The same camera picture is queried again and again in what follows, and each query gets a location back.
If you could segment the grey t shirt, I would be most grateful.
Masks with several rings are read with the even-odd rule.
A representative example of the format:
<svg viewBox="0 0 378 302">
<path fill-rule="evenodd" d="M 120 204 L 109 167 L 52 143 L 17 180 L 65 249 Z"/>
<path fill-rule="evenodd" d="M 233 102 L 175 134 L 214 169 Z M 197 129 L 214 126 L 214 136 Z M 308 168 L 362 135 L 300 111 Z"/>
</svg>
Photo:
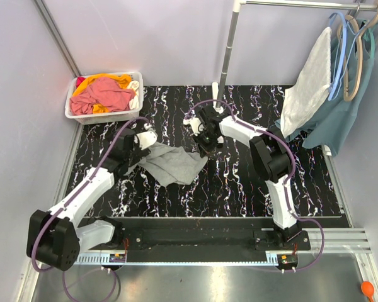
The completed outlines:
<svg viewBox="0 0 378 302">
<path fill-rule="evenodd" d="M 146 170 L 162 187 L 170 184 L 190 185 L 208 161 L 198 152 L 186 152 L 183 147 L 171 147 L 159 142 L 149 147 L 149 155 L 130 167 L 129 175 L 137 166 Z"/>
</svg>

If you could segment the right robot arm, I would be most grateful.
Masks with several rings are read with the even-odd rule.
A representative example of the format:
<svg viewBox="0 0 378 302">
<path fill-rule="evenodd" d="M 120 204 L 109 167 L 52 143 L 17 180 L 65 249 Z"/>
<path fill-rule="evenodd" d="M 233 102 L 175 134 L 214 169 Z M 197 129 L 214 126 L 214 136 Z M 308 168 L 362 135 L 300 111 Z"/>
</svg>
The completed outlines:
<svg viewBox="0 0 378 302">
<path fill-rule="evenodd" d="M 273 231 L 268 234 L 277 247 L 295 246 L 302 228 L 295 213 L 290 190 L 294 175 L 294 156 L 278 128 L 263 128 L 247 123 L 213 106 L 206 106 L 187 122 L 201 156 L 222 147 L 224 138 L 231 138 L 249 148 L 255 171 L 268 188 L 273 206 Z"/>
</svg>

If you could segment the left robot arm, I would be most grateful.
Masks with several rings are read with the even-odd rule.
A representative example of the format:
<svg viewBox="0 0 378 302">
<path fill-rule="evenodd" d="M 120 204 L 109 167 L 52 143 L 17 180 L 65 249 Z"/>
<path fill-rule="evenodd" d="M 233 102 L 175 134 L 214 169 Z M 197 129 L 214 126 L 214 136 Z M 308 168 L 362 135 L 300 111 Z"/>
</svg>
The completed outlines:
<svg viewBox="0 0 378 302">
<path fill-rule="evenodd" d="M 67 271 L 79 254 L 93 247 L 114 248 L 123 244 L 123 225 L 112 218 L 103 216 L 85 226 L 80 223 L 102 195 L 150 154 L 149 148 L 156 141 L 157 135 L 148 123 L 140 133 L 122 127 L 97 166 L 90 168 L 62 201 L 31 215 L 26 255 L 34 269 L 42 271 L 38 266 L 41 262 L 49 268 Z"/>
</svg>

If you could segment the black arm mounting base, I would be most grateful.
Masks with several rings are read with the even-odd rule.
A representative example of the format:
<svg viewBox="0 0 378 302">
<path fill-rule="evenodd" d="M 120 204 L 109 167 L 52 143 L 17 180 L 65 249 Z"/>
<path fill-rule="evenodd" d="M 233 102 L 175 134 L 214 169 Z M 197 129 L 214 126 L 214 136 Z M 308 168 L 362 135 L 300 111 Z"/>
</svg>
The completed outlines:
<svg viewBox="0 0 378 302">
<path fill-rule="evenodd" d="M 243 264 L 267 260 L 267 252 L 307 252 L 302 231 L 280 243 L 271 218 L 118 218 L 129 241 L 128 262 L 156 265 Z"/>
</svg>

